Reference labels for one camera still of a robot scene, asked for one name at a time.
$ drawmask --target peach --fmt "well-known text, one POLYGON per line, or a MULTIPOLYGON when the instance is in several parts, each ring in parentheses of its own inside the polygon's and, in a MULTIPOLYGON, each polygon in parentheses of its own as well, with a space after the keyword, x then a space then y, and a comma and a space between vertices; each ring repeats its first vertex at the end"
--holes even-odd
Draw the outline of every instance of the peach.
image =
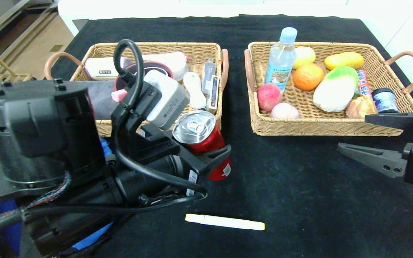
POLYGON ((271 112, 275 105, 282 100, 282 94, 280 88, 273 83, 264 84, 257 91, 257 103, 259 108, 271 112))

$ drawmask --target blue bottle cap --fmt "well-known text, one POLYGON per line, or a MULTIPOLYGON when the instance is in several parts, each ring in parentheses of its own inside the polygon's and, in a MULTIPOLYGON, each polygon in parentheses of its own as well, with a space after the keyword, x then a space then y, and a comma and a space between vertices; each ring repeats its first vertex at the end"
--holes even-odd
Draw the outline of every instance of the blue bottle cap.
POLYGON ((285 27, 281 30, 280 41, 283 43, 293 43, 297 36, 297 30, 292 27, 285 27))

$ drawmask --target soda can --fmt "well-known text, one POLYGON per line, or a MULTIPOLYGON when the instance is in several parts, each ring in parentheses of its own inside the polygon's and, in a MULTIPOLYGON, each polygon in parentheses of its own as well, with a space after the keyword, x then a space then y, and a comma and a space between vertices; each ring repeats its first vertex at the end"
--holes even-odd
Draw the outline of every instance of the soda can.
MULTIPOLYGON (((194 155, 218 150, 226 145, 216 118, 203 110, 191 111, 180 117, 173 128, 173 137, 194 155)), ((208 175, 208 179, 225 179, 231 173, 231 165, 231 157, 228 157, 208 175)))

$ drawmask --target wicker basket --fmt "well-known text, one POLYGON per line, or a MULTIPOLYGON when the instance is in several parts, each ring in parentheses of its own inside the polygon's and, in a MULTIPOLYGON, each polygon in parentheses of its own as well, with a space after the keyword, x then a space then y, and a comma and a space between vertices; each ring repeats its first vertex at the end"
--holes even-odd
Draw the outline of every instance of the wicker basket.
MULTIPOLYGON (((246 78, 248 82, 248 96, 250 101, 251 127, 253 132, 262 135, 351 135, 351 136, 397 136, 402 130, 367 124, 364 119, 346 119, 345 111, 340 113, 324 112, 313 105, 313 90, 303 91, 294 86, 290 76, 283 93, 282 102, 295 106, 300 112, 298 119, 274 119, 264 110, 259 110, 257 104, 257 90, 264 83, 270 47, 275 42, 252 42, 245 50, 246 78)), ((391 88, 397 98, 397 105, 402 113, 413 112, 413 99, 409 92, 413 90, 413 83, 404 88, 390 68, 390 64, 403 55, 413 52, 403 52, 396 57, 385 61, 377 49, 368 44, 352 43, 322 43, 297 42, 296 46, 309 46, 316 53, 315 64, 324 66, 324 59, 331 54, 344 51, 360 53, 364 59, 364 66, 371 90, 377 88, 391 88)))
MULTIPOLYGON (((60 56, 66 56, 73 62, 75 62, 78 67, 76 72, 71 77, 71 81, 87 81, 92 80, 87 76, 87 73, 84 69, 85 60, 90 57, 112 57, 114 54, 114 49, 118 43, 100 43, 94 44, 89 48, 85 54, 82 62, 74 58, 68 53, 58 52, 53 54, 52 57, 46 62, 44 68, 44 73, 48 80, 52 80, 51 76, 51 67, 54 61, 60 56)), ((142 54, 159 54, 159 53, 168 53, 173 51, 181 51, 185 55, 189 56, 189 71, 194 71, 198 75, 202 75, 203 65, 208 61, 209 58, 213 58, 213 62, 216 63, 216 75, 221 78, 221 86, 219 89, 218 96, 218 109, 216 111, 216 122, 221 129, 221 115, 223 112, 223 91, 228 78, 228 51, 227 49, 221 48, 216 43, 167 43, 167 42, 142 42, 137 43, 142 54)), ((134 61, 133 54, 130 49, 125 49, 123 55, 129 57, 134 61)), ((192 111, 193 108, 188 104, 184 109, 182 114, 185 114, 189 111, 192 111)), ((97 120, 96 121, 98 134, 104 137, 110 137, 112 131, 111 120, 97 120)))

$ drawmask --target table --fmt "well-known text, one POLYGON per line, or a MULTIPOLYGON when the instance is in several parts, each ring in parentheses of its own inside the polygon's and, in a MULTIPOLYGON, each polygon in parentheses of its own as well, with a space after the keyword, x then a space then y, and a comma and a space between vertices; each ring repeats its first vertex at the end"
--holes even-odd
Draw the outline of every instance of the table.
MULTIPOLYGON (((81 59, 95 43, 216 42, 229 50, 223 135, 233 170, 208 182, 209 197, 138 214, 96 257, 413 257, 413 185, 386 178, 337 150, 338 142, 402 151, 403 137, 260 137, 250 125, 243 51, 294 26, 297 41, 367 43, 390 56, 357 19, 311 16, 88 21, 66 51, 81 59), (265 231, 188 223, 186 213, 266 223, 265 231)), ((59 60, 55 77, 74 64, 59 60)), ((392 65, 404 85, 409 81, 392 65)))

